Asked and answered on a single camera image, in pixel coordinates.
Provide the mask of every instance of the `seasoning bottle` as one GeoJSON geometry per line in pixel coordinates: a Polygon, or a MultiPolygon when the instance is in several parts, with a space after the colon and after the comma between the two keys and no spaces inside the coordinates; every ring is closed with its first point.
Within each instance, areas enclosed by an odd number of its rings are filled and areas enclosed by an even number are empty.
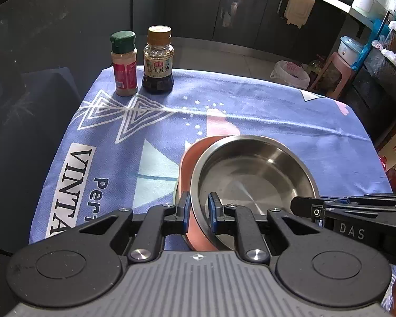
{"type": "Polygon", "coordinates": [[[151,26],[144,49],[144,79],[142,87],[152,94],[170,92],[173,88],[173,54],[171,28],[151,26]]]}
{"type": "Polygon", "coordinates": [[[135,33],[116,32],[110,37],[110,41],[116,93],[120,96],[133,95],[138,91],[135,33]]]}

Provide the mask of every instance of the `metal pot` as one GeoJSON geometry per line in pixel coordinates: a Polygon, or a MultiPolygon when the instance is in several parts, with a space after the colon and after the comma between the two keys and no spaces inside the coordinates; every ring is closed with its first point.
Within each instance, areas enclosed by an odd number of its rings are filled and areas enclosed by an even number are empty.
{"type": "Polygon", "coordinates": [[[211,232],[210,192],[216,192],[222,204],[244,205],[262,215],[270,207],[291,212],[290,201],[298,195],[319,197],[303,162],[283,144],[261,136],[217,141],[201,155],[192,173],[191,202],[199,227],[218,249],[233,249],[233,237],[211,232]]]}

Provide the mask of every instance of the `bottle label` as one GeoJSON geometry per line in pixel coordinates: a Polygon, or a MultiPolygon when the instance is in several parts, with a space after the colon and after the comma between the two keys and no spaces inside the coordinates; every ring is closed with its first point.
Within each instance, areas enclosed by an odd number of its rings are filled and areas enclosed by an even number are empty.
{"type": "Polygon", "coordinates": [[[136,61],[124,65],[113,63],[114,80],[118,89],[135,89],[136,88],[136,61]]]}
{"type": "Polygon", "coordinates": [[[166,59],[149,59],[144,57],[144,71],[148,77],[161,78],[172,72],[173,56],[166,59]]]}

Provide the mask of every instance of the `gray ribbed panel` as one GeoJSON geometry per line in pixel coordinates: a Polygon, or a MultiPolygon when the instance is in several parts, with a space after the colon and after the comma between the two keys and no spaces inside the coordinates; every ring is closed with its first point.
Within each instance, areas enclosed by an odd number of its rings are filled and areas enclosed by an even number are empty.
{"type": "Polygon", "coordinates": [[[298,301],[277,284],[268,268],[247,264],[232,251],[165,251],[149,264],[130,267],[120,284],[87,305],[49,311],[19,304],[20,317],[377,317],[379,305],[329,311],[298,301]]]}

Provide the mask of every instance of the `plastic stool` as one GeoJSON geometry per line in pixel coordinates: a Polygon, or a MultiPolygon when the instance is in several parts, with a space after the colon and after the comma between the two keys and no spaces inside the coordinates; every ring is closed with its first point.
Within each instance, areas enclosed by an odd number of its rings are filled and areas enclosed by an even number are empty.
{"type": "Polygon", "coordinates": [[[328,97],[336,100],[339,97],[340,93],[342,92],[342,89],[345,86],[346,82],[355,74],[355,72],[351,69],[349,64],[346,63],[345,60],[342,57],[340,57],[340,55],[337,52],[333,52],[332,55],[327,59],[326,64],[324,65],[322,71],[319,73],[319,75],[317,76],[317,78],[309,88],[309,91],[312,91],[315,88],[315,85],[323,76],[330,63],[333,63],[336,69],[342,74],[342,79],[338,83],[336,89],[327,94],[328,97]]]}

